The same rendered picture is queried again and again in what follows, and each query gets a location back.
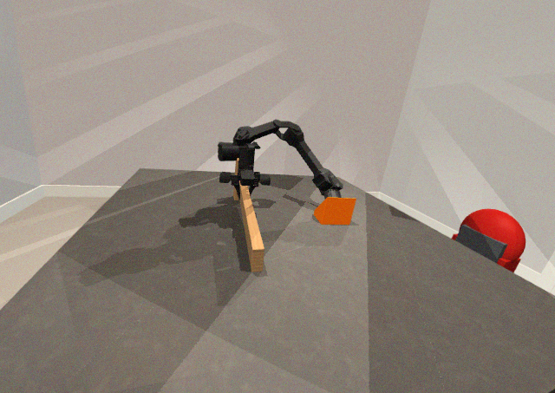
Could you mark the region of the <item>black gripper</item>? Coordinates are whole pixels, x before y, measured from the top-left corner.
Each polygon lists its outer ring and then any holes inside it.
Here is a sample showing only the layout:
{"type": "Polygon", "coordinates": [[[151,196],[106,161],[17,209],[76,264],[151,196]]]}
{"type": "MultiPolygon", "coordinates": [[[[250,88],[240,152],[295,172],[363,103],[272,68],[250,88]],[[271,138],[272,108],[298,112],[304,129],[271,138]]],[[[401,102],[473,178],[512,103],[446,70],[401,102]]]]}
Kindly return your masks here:
{"type": "MultiPolygon", "coordinates": [[[[245,162],[245,161],[241,161],[238,160],[238,169],[244,166],[244,168],[249,168],[249,166],[253,166],[254,167],[254,161],[252,162],[245,162]]],[[[235,186],[236,190],[237,190],[237,194],[238,194],[238,199],[240,200],[240,188],[239,188],[239,181],[240,179],[238,179],[237,175],[231,175],[231,172],[221,172],[220,176],[219,176],[219,182],[220,183],[229,183],[232,182],[231,185],[235,186]]],[[[255,187],[258,187],[258,182],[254,182],[254,186],[250,186],[249,187],[249,193],[251,196],[251,193],[253,191],[253,189],[255,187]]],[[[260,184],[261,185],[266,185],[269,186],[271,183],[271,179],[270,176],[268,174],[260,174],[260,184]]]]}

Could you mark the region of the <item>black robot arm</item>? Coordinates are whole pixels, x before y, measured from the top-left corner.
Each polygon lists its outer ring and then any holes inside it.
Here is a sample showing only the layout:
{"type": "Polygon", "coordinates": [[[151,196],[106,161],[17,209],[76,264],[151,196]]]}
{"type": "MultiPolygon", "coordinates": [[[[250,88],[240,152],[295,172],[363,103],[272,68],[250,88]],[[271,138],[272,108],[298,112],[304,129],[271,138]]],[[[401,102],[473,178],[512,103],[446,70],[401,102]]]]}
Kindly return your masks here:
{"type": "MultiPolygon", "coordinates": [[[[342,198],[339,190],[343,189],[343,183],[329,169],[321,165],[304,141],[302,129],[291,121],[275,119],[253,128],[249,126],[238,128],[233,142],[219,142],[219,161],[237,159],[245,162],[254,161],[255,149],[261,148],[254,140],[272,133],[296,148],[314,174],[312,181],[325,199],[327,197],[342,198]],[[279,128],[288,129],[282,134],[279,128]]],[[[254,182],[260,181],[260,172],[254,172],[253,166],[249,166],[249,168],[241,166],[238,170],[238,179],[240,179],[241,186],[254,186],[254,182]]]]}

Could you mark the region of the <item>brown wooden post with slot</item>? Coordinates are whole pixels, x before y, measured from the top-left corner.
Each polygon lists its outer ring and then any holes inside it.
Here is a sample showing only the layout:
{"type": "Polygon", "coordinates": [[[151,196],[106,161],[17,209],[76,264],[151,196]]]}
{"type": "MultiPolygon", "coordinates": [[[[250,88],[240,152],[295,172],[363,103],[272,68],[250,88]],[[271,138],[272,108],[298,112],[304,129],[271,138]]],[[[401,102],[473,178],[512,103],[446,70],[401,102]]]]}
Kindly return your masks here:
{"type": "MultiPolygon", "coordinates": [[[[238,175],[238,159],[236,160],[236,165],[235,165],[235,175],[238,175]]],[[[233,188],[233,198],[234,200],[238,200],[238,194],[235,187],[233,188]]]]}

